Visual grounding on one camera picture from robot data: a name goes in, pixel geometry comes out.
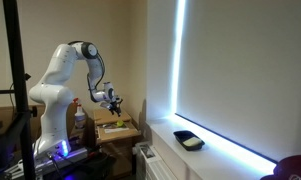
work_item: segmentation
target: white wall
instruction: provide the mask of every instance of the white wall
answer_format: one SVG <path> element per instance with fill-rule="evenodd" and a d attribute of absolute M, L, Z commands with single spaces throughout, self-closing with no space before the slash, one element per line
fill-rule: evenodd
<path fill-rule="evenodd" d="M 28 90 L 44 74 L 55 48 L 61 43 L 83 40 L 94 43 L 104 59 L 103 82 L 111 81 L 124 99 L 123 108 L 138 121 L 145 99 L 144 47 L 146 32 L 142 18 L 145 1 L 30 1 L 19 0 L 25 72 L 32 78 Z M 0 1 L 0 89 L 12 83 L 2 1 Z M 66 83 L 83 107 L 92 114 L 98 108 L 89 99 L 85 62 L 77 62 Z M 8 95 L 0 95 L 0 106 L 10 106 Z"/>

